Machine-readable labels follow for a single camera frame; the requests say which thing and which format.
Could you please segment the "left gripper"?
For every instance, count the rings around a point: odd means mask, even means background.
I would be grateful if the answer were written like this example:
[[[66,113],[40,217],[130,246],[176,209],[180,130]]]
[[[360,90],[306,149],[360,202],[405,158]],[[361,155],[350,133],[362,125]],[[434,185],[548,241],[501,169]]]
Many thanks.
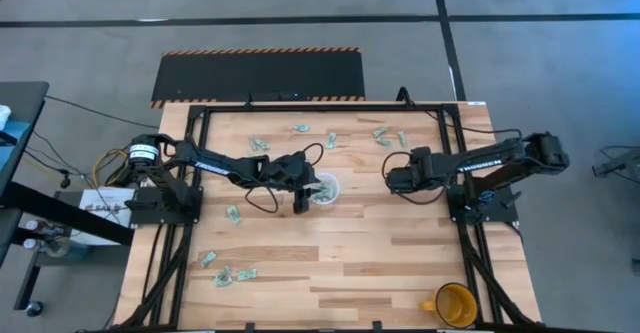
[[[313,183],[319,183],[313,164],[308,161],[304,150],[284,155],[270,162],[266,170],[267,182],[270,187],[295,191],[293,211],[296,215],[309,210],[311,189],[305,188]]]

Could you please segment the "clear plastic cup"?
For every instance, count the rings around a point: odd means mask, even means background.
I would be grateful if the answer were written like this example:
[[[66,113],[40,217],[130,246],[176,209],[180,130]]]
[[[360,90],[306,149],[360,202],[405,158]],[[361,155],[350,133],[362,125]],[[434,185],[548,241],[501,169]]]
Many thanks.
[[[336,201],[340,194],[340,184],[335,176],[329,173],[316,175],[319,183],[313,183],[310,188],[314,193],[309,197],[310,201],[319,205],[329,205]]]

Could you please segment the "black box device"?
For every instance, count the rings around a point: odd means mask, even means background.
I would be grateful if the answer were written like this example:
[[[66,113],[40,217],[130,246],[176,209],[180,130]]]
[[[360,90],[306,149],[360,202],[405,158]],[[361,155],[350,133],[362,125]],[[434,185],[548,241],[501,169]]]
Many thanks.
[[[249,102],[288,102],[288,101],[301,101],[304,96],[296,92],[287,91],[269,91],[269,92],[255,92],[249,93],[247,100]]]

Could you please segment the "black hazard-striped floor mat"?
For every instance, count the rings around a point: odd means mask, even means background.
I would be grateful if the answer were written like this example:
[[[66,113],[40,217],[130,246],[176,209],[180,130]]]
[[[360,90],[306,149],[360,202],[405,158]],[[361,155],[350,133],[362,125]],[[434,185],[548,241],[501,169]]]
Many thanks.
[[[301,101],[366,98],[357,47],[171,50],[163,54],[150,100],[167,103],[245,102],[249,93],[287,91]]]

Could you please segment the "yellow mug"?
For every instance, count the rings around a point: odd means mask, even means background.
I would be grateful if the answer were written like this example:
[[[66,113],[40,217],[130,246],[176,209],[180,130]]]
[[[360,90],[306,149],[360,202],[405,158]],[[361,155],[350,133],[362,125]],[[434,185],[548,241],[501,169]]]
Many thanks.
[[[441,286],[430,300],[419,304],[422,311],[433,313],[445,325],[465,329],[475,324],[479,308],[473,293],[460,283]]]

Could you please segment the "white printed paper sheet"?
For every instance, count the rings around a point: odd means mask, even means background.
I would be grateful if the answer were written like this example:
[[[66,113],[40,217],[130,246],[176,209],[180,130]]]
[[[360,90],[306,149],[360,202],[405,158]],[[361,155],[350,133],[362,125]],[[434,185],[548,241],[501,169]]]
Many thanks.
[[[130,226],[131,210],[125,205],[134,196],[134,189],[101,187],[99,189],[85,189],[82,193],[79,207],[89,213],[117,223],[125,228]],[[72,241],[90,246],[111,246],[117,242],[100,238],[95,235],[73,229],[70,236]]]

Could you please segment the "black equipment stand foot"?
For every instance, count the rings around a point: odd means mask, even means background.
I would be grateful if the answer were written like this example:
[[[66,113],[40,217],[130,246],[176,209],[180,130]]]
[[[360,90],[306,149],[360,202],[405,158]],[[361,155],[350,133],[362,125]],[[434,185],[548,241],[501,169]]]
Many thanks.
[[[625,152],[611,157],[606,153],[609,149],[625,149]],[[600,152],[605,156],[606,161],[592,167],[596,177],[625,172],[628,178],[640,180],[640,146],[606,146]]]

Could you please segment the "clear glass jar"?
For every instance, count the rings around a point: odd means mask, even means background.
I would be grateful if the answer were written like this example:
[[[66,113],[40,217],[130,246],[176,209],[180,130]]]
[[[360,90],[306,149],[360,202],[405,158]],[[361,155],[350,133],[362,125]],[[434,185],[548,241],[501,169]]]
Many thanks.
[[[42,244],[44,252],[51,258],[63,258],[70,250],[71,241],[64,236],[53,237]]]

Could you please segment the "black side desk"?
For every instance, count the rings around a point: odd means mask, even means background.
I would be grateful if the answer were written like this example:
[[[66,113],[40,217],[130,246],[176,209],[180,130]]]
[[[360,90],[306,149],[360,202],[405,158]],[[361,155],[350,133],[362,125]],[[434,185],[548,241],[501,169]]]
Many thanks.
[[[70,239],[73,229],[117,242],[121,246],[129,246],[133,239],[133,230],[130,228],[95,216],[81,209],[76,202],[67,203],[13,180],[44,108],[48,88],[46,82],[0,82],[0,105],[11,108],[9,120],[31,124],[0,171],[0,267],[11,246],[23,247],[23,241],[28,238],[41,241],[41,249],[31,251],[31,261],[14,304],[15,310],[23,311],[29,317],[38,316],[44,310],[41,302],[31,298],[40,269],[44,266],[71,265],[92,254],[90,246]],[[27,230],[25,224],[30,220],[44,220],[55,227],[57,233],[44,235]],[[69,253],[63,258],[51,258],[44,252],[42,244],[45,240],[60,236],[71,241]]]

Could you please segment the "blue flat item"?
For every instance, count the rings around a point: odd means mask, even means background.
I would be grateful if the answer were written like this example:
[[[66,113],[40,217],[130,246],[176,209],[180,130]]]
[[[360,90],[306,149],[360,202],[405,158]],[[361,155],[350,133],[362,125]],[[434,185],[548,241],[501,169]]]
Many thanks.
[[[0,171],[8,163],[9,158],[22,136],[31,127],[28,122],[8,120],[0,131]]]

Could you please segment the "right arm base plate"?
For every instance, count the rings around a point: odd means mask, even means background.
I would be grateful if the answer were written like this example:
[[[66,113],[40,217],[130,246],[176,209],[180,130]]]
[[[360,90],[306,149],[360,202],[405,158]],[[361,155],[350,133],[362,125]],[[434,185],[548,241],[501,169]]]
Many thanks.
[[[519,220],[515,201],[521,193],[514,193],[510,186],[477,189],[480,179],[452,184],[446,192],[450,217],[474,226],[484,222],[513,223]]]

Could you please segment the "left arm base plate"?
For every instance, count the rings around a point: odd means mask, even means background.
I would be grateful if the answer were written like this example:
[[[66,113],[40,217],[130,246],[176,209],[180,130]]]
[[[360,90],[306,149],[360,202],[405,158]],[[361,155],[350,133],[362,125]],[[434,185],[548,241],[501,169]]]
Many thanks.
[[[191,187],[188,191],[190,206],[171,208],[163,202],[161,190],[156,187],[136,189],[125,205],[130,209],[130,222],[135,225],[169,224],[188,225],[199,222],[203,189]]]

